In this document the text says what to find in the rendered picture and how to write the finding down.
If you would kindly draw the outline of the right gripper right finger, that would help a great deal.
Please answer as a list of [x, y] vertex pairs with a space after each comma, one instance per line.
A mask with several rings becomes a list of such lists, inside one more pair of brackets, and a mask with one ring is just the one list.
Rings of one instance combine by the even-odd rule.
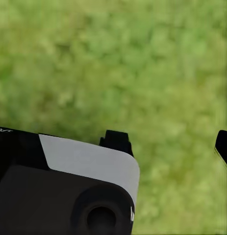
[[219, 131], [215, 143], [215, 148], [227, 164], [227, 131]]

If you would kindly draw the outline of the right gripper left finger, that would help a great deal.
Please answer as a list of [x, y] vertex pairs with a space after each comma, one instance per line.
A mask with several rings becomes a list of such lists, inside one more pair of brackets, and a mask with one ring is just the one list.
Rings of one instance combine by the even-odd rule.
[[16, 130], [0, 134], [0, 182], [21, 149]]

